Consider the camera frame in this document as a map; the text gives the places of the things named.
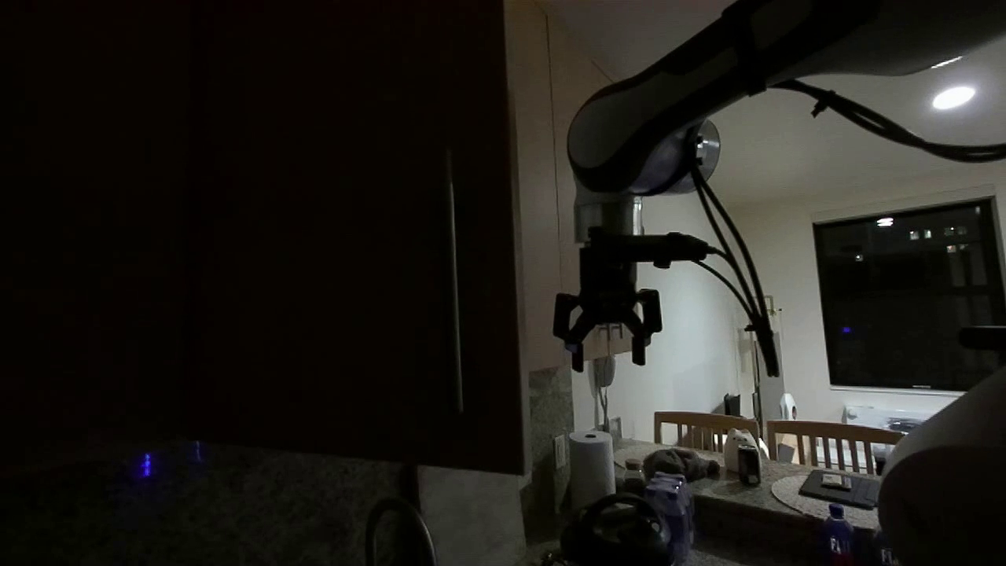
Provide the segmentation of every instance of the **blue light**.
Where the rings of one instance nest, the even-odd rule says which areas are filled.
[[[140,456],[140,478],[153,478],[153,454]]]

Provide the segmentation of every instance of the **window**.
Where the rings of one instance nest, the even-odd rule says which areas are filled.
[[[831,383],[969,390],[1003,364],[959,347],[1006,324],[990,201],[817,223]]]

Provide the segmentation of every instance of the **cabinet handle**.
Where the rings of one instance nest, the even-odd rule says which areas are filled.
[[[449,228],[449,317],[453,317],[453,404],[467,414],[467,329],[463,329],[463,264],[459,264],[459,195],[453,186],[453,151],[444,151],[448,228]]]

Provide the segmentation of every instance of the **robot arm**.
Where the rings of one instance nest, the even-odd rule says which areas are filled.
[[[635,264],[666,266],[705,259],[633,235],[633,209],[642,195],[705,186],[719,149],[711,113],[813,73],[919,73],[1003,27],[1006,2],[990,0],[735,0],[715,26],[646,73],[599,90],[577,113],[567,140],[580,180],[583,297],[556,299],[553,332],[572,351],[572,364],[583,367],[583,341],[600,324],[629,328],[633,358],[642,364],[651,332],[662,332],[662,302],[659,294],[635,289]],[[760,343],[769,373],[780,373],[748,252],[745,266],[751,283],[741,281],[735,297],[751,314],[748,329]]]

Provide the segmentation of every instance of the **kettle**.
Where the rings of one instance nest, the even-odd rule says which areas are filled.
[[[722,444],[722,473],[741,485],[760,485],[769,447],[748,432],[730,432]]]

